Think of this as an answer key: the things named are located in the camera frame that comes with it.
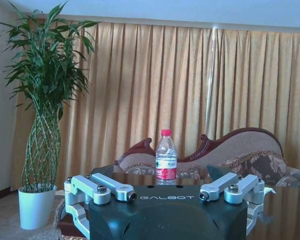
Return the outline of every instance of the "red label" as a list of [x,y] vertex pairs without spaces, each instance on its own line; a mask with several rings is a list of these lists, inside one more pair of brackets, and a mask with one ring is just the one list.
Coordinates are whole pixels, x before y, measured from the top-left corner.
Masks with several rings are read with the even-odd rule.
[[161,180],[173,180],[176,179],[176,168],[157,168],[155,175],[157,179]]

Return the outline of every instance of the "bottle label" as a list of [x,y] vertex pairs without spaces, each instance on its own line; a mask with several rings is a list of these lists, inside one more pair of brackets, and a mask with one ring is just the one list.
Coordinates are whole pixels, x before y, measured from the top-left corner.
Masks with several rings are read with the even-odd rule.
[[176,179],[177,159],[176,158],[161,158],[155,160],[155,175],[160,180]]

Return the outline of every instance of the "metal clamp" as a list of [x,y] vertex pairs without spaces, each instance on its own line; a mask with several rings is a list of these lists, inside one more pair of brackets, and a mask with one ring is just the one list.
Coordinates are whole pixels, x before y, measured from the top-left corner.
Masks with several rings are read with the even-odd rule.
[[264,188],[264,181],[249,174],[237,184],[231,184],[224,189],[224,200],[229,204],[240,204],[243,200],[254,204],[263,204]]
[[218,200],[224,191],[224,200],[228,204],[241,204],[243,200],[248,203],[246,235],[254,228],[257,216],[264,210],[265,182],[255,175],[240,178],[235,173],[227,173],[210,184],[200,187],[199,197],[204,201]]
[[129,184],[122,184],[101,173],[92,174],[90,179],[109,188],[118,201],[130,202],[137,198],[134,187]]
[[97,205],[110,202],[111,193],[108,188],[90,181],[81,175],[69,177],[64,182],[65,211],[72,215],[74,225],[82,234],[90,239],[90,227],[86,211],[80,203],[90,200]]
[[238,181],[238,174],[228,172],[212,183],[201,185],[199,197],[201,200],[207,202],[218,200],[220,193],[222,193],[227,186],[236,184]]

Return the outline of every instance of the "red bottle cap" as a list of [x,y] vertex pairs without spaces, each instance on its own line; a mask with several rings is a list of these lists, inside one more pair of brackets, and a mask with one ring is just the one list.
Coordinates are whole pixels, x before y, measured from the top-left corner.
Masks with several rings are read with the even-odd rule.
[[171,137],[171,130],[170,129],[162,129],[161,136]]

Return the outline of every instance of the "curtain fold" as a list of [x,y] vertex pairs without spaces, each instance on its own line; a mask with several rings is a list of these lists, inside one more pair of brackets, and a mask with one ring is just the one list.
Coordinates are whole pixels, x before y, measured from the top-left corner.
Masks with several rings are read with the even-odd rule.
[[209,137],[269,130],[300,168],[300,34],[218,29],[216,42]]

